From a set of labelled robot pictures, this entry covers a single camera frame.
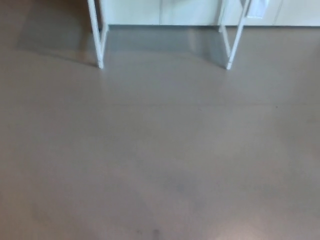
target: white cabinet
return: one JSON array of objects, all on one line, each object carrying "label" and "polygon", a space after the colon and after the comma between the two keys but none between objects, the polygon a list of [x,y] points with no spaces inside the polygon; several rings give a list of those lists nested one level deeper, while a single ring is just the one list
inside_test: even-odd
[{"label": "white cabinet", "polygon": [[279,26],[320,26],[320,0],[283,0]]},{"label": "white cabinet", "polygon": [[104,0],[111,25],[159,25],[160,0]]},{"label": "white cabinet", "polygon": [[[212,26],[218,23],[222,0],[104,0],[111,25]],[[229,0],[224,23],[237,25],[239,0]],[[252,26],[320,26],[320,0],[269,0],[263,19]]]},{"label": "white cabinet", "polygon": [[220,0],[162,0],[161,25],[209,26],[217,24]]}]

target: white stand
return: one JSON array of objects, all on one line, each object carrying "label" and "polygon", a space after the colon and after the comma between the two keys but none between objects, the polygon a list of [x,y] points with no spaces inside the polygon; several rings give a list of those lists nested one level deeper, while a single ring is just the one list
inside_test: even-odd
[{"label": "white stand", "polygon": [[223,42],[224,42],[224,46],[225,46],[225,52],[226,52],[226,55],[227,55],[227,63],[225,65],[225,68],[227,70],[231,69],[232,63],[234,62],[235,55],[236,55],[236,52],[237,52],[237,48],[238,48],[238,45],[239,45],[239,41],[240,41],[240,38],[241,38],[241,34],[243,32],[244,25],[245,25],[245,22],[246,22],[246,16],[247,16],[247,12],[248,12],[248,8],[249,8],[250,3],[251,3],[251,0],[245,0],[243,4],[241,2],[242,13],[241,13],[240,20],[239,20],[239,23],[238,23],[238,26],[237,26],[237,30],[236,30],[236,35],[235,35],[233,46],[230,47],[227,29],[226,29],[226,26],[224,24],[224,17],[225,17],[225,14],[226,14],[226,9],[228,8],[228,5],[229,5],[229,0],[222,0],[221,11],[220,11],[219,20],[218,20],[218,25],[219,25],[219,32],[222,33],[222,38],[223,38]]},{"label": "white stand", "polygon": [[[92,25],[92,32],[93,32],[93,38],[94,38],[94,44],[95,44],[95,50],[96,50],[97,64],[100,69],[103,69],[104,68],[105,48],[106,48],[106,42],[107,42],[107,34],[109,31],[109,25],[107,23],[105,5],[103,4],[104,0],[99,0],[100,9],[101,9],[101,18],[102,18],[102,24],[103,24],[101,36],[99,33],[95,0],[87,0],[87,1],[88,1],[88,6],[89,6],[90,18],[91,18],[91,25]],[[235,40],[234,40],[233,46],[231,47],[229,44],[229,37],[228,37],[227,29],[224,24],[224,17],[225,17],[226,9],[228,8],[228,5],[229,5],[229,0],[222,0],[218,25],[219,25],[219,32],[222,33],[225,51],[226,51],[226,55],[227,55],[227,63],[225,66],[225,68],[227,70],[231,69],[231,67],[232,67],[232,63],[234,61],[234,58],[235,58],[235,55],[237,52],[237,48],[239,45],[241,34],[244,29],[246,15],[247,15],[247,11],[248,11],[250,3],[251,3],[251,0],[244,0],[244,3],[241,4],[242,5],[242,13],[241,13],[240,20],[239,20],[239,23],[237,26]]]},{"label": "white stand", "polygon": [[105,56],[107,35],[108,35],[108,31],[109,31],[106,10],[105,10],[105,6],[102,4],[103,0],[99,0],[101,18],[102,18],[102,32],[101,32],[101,36],[100,36],[95,0],[87,0],[87,1],[88,1],[88,6],[89,6],[90,18],[91,18],[91,25],[92,25],[92,32],[93,32],[93,38],[94,38],[97,63],[98,63],[98,67],[100,69],[103,69],[104,68],[104,56]]}]

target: white leg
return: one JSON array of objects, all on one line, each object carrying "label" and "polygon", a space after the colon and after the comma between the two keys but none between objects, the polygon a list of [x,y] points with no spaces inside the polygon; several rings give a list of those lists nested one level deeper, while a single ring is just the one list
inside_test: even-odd
[{"label": "white leg", "polygon": [[103,22],[104,29],[102,30],[102,36],[101,36],[101,40],[100,40],[100,33],[99,33],[95,0],[87,0],[87,1],[88,1],[88,6],[89,6],[93,39],[94,39],[94,45],[95,45],[95,51],[96,51],[96,58],[97,58],[99,68],[103,69],[104,68],[104,53],[105,53],[105,45],[106,45],[106,40],[107,40],[108,25],[105,24],[105,22]]},{"label": "white leg", "polygon": [[234,58],[235,58],[235,55],[236,55],[236,52],[237,52],[237,49],[238,49],[238,45],[239,45],[239,41],[240,41],[240,38],[241,38],[241,34],[243,32],[244,25],[245,25],[245,22],[246,22],[246,14],[247,14],[247,11],[248,11],[249,3],[250,3],[250,0],[246,0],[245,3],[244,3],[243,9],[242,9],[240,21],[238,23],[238,27],[237,27],[237,30],[236,30],[234,44],[233,44],[231,52],[230,52],[229,61],[228,61],[227,65],[226,65],[226,69],[227,70],[231,69],[232,63],[234,61]]},{"label": "white leg", "polygon": [[226,9],[228,5],[229,5],[229,0],[221,0],[221,8],[220,8],[219,18],[217,23],[217,25],[219,26],[219,33],[222,32],[222,26],[224,25],[224,17],[225,17]]}]

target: floor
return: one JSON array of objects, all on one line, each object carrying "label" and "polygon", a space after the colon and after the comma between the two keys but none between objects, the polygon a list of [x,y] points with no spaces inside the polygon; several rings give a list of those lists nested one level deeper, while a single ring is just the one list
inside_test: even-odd
[{"label": "floor", "polygon": [[113,27],[99,70],[76,2],[0,0],[0,239],[320,239],[319,29],[227,72],[210,28]]}]

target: white tag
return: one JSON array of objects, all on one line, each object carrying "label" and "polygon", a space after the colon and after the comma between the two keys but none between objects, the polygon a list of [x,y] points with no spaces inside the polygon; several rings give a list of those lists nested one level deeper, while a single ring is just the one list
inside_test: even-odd
[{"label": "white tag", "polygon": [[[269,0],[248,0],[249,8],[246,13],[247,18],[262,19],[268,9]],[[242,7],[245,5],[246,0],[241,0]]]}]

